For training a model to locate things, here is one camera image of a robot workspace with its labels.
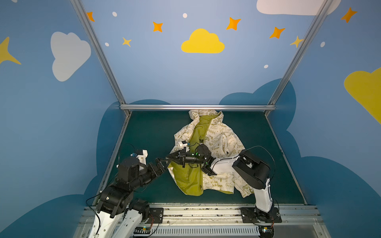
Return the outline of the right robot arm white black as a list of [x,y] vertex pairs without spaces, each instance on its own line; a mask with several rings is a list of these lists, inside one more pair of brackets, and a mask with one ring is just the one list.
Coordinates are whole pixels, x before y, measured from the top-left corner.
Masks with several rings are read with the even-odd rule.
[[198,164],[207,176],[232,172],[243,179],[244,185],[253,189],[258,213],[270,214],[273,211],[270,167],[249,150],[243,150],[232,158],[216,159],[204,144],[199,145],[194,153],[183,145],[181,150],[169,154],[166,159],[182,167],[187,164]]

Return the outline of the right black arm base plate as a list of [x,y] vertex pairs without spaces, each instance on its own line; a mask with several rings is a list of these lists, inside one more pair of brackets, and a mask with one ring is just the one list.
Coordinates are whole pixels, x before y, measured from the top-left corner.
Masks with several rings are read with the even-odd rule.
[[241,216],[244,223],[282,223],[276,207],[272,207],[269,212],[263,212],[256,207],[242,207]]

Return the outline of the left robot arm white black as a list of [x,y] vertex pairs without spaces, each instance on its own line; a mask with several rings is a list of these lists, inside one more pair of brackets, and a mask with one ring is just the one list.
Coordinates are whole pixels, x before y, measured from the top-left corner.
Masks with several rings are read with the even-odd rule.
[[130,157],[118,166],[115,181],[97,197],[95,220],[90,238],[130,238],[137,226],[151,218],[147,201],[134,199],[134,192],[153,182],[166,172],[170,161],[157,158],[155,163],[143,164]]

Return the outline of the white green printed jacket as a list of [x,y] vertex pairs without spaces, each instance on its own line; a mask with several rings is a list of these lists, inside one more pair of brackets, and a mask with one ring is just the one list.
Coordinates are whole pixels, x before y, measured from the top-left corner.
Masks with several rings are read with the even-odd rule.
[[[204,144],[211,151],[219,164],[227,163],[229,158],[236,157],[245,149],[244,145],[233,132],[223,123],[224,115],[215,110],[191,110],[191,123],[174,134],[175,146],[171,150],[181,149],[180,143],[185,141],[190,146],[190,152]],[[198,165],[181,166],[174,162],[169,165],[169,173],[178,188],[185,194],[200,196],[207,189],[213,189],[225,194],[233,194],[238,190],[243,198],[254,193],[254,188],[233,169],[227,172],[208,176]]]

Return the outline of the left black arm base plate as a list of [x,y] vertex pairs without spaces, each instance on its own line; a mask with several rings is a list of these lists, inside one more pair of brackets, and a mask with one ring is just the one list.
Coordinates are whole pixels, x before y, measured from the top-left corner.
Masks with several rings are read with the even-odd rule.
[[146,209],[142,215],[142,224],[162,224],[164,218],[164,209],[162,207],[150,208],[149,211]]

